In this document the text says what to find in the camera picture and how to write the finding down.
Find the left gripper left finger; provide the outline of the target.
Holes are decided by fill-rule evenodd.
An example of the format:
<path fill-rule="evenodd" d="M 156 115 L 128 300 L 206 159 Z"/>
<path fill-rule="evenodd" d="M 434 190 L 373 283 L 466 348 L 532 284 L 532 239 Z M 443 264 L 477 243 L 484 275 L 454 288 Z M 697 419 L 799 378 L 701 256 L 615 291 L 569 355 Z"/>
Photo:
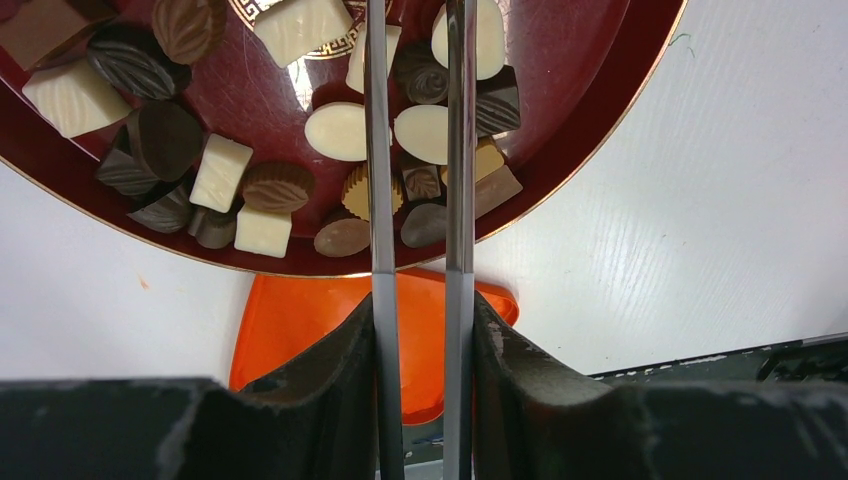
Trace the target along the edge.
<path fill-rule="evenodd" d="M 233 392 L 208 378 L 7 381 L 5 479 L 371 479 L 370 298 Z"/>

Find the metal serving tongs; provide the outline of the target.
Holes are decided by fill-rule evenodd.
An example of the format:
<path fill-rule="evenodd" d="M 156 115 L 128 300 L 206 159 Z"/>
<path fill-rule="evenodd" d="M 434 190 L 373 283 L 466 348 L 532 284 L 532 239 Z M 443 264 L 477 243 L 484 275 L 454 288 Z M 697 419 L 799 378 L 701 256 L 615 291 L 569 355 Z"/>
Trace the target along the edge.
<path fill-rule="evenodd" d="M 469 479 L 471 461 L 471 390 L 473 346 L 473 156 L 476 4 L 447 4 L 449 47 L 449 142 L 453 189 L 449 197 L 448 272 L 443 476 Z M 385 6 L 366 4 L 365 43 L 366 148 L 372 256 L 372 306 L 376 333 L 380 474 L 405 476 L 397 282 L 392 220 L 388 67 Z"/>

